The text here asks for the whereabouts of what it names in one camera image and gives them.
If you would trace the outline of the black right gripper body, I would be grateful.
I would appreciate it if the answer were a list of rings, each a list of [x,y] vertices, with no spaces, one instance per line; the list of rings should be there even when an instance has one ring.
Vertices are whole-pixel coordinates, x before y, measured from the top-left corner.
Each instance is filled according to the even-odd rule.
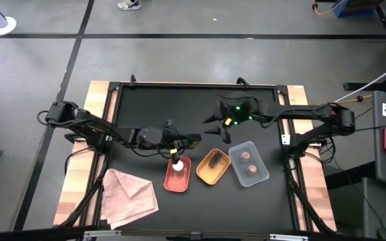
[[[253,120],[253,115],[259,113],[260,102],[255,98],[222,98],[218,110],[222,125],[231,127]]]

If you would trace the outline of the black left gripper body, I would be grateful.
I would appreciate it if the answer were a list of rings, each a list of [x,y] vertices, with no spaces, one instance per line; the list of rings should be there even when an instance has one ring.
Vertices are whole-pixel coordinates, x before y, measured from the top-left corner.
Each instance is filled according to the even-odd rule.
[[[172,120],[167,120],[164,125],[164,135],[170,142],[172,147],[179,150],[179,154],[183,154],[186,150],[187,134],[181,133],[175,126]]]

